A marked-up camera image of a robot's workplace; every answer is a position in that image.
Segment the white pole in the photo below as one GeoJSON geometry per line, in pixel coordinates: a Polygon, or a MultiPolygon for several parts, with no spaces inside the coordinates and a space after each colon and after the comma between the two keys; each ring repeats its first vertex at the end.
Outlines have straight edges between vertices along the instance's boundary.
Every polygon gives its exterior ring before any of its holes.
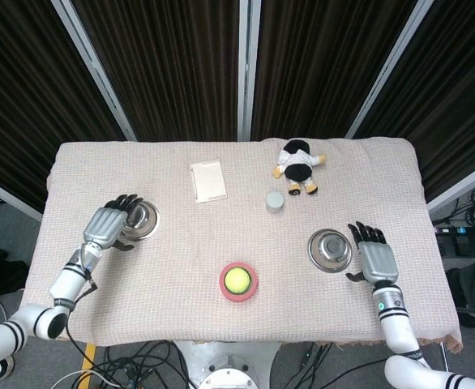
{"type": "Polygon", "coordinates": [[[433,3],[434,0],[417,0],[416,6],[414,6],[414,9],[410,14],[407,23],[403,27],[403,30],[401,30],[400,36],[398,36],[398,39],[392,47],[392,50],[389,53],[389,56],[387,57],[387,60],[383,64],[382,70],[378,74],[378,78],[374,82],[373,87],[371,88],[369,94],[367,95],[364,101],[364,104],[360,108],[360,111],[358,111],[358,114],[355,117],[353,124],[345,135],[346,139],[352,139],[357,133],[357,130],[362,124],[367,113],[369,112],[370,107],[373,105],[374,101],[378,97],[380,91],[383,88],[383,85],[385,85],[389,76],[394,70],[394,67],[400,60],[401,54],[403,54],[403,52],[407,48],[407,45],[414,36],[414,33],[416,32],[419,25],[422,23],[423,19],[426,16],[426,13],[429,11],[433,3]]]}
{"type": "Polygon", "coordinates": [[[88,34],[86,33],[71,0],[52,0],[52,5],[58,13],[62,23],[65,25],[70,38],[74,42],[75,48],[79,51],[84,64],[88,68],[97,88],[99,88],[99,92],[104,97],[109,110],[117,121],[117,124],[120,126],[122,133],[127,140],[136,142],[137,138],[135,132],[133,132],[133,129],[131,128],[131,124],[127,119],[124,108],[118,100],[117,94],[101,65],[101,61],[93,48],[92,42],[88,38],[88,34]]]}
{"type": "Polygon", "coordinates": [[[24,203],[23,201],[21,201],[20,199],[2,188],[0,188],[0,199],[5,201],[6,203],[9,203],[14,208],[19,209],[24,214],[29,215],[31,218],[41,222],[43,215],[40,212],[36,211],[30,205],[24,203]]]}
{"type": "Polygon", "coordinates": [[[259,45],[261,0],[239,2],[239,55],[237,76],[237,140],[250,141],[254,112],[255,69],[259,45]]]}
{"type": "Polygon", "coordinates": [[[475,172],[469,174],[461,181],[457,182],[454,186],[445,190],[438,197],[430,201],[426,206],[429,209],[429,213],[438,211],[444,205],[450,203],[452,200],[457,199],[459,196],[468,192],[475,187],[475,172]]]}

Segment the white paper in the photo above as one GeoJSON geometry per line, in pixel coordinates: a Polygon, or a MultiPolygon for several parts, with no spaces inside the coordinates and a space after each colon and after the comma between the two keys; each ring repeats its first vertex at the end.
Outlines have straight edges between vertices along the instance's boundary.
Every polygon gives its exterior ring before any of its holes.
{"type": "Polygon", "coordinates": [[[227,198],[220,160],[192,164],[190,175],[195,188],[196,203],[227,198]]]}

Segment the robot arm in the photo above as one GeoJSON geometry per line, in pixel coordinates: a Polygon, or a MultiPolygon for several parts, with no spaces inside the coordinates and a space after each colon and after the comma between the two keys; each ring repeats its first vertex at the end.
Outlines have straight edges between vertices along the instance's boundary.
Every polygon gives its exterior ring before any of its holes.
{"type": "Polygon", "coordinates": [[[21,350],[29,336],[49,340],[62,333],[83,286],[89,282],[90,291],[96,289],[91,274],[101,258],[101,251],[111,246],[119,250],[133,248],[123,245],[118,237],[128,215],[141,201],[136,194],[124,194],[97,210],[84,230],[84,243],[50,288],[53,308],[28,304],[0,324],[0,361],[21,350]]]}
{"type": "Polygon", "coordinates": [[[395,356],[387,359],[385,377],[397,389],[475,389],[475,380],[459,374],[432,370],[423,357],[405,309],[403,293],[395,284],[398,269],[391,247],[379,229],[357,222],[348,224],[360,250],[362,272],[346,276],[374,286],[374,308],[387,346],[395,356]]]}

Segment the dark curtain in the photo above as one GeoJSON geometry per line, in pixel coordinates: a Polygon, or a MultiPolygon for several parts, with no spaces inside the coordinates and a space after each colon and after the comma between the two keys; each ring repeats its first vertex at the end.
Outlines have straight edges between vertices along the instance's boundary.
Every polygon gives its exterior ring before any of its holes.
{"type": "Polygon", "coordinates": [[[414,4],[263,0],[251,138],[344,136],[414,4]]]}
{"type": "Polygon", "coordinates": [[[43,211],[59,145],[124,140],[50,2],[0,1],[0,187],[43,211]]]}
{"type": "Polygon", "coordinates": [[[74,4],[139,140],[236,140],[239,0],[74,4]]]}
{"type": "Polygon", "coordinates": [[[356,138],[408,139],[427,200],[475,170],[475,1],[436,0],[356,138]]]}

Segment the stuffed doll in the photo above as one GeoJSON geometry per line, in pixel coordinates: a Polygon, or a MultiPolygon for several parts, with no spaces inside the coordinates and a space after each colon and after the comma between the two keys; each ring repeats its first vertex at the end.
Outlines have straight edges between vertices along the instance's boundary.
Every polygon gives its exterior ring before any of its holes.
{"type": "Polygon", "coordinates": [[[312,168],[321,165],[326,160],[326,156],[312,156],[310,145],[303,140],[290,140],[283,148],[277,158],[277,167],[273,170],[273,177],[280,178],[284,173],[289,179],[288,193],[299,195],[301,187],[299,182],[304,182],[306,193],[313,195],[319,189],[311,179],[312,168]]]}

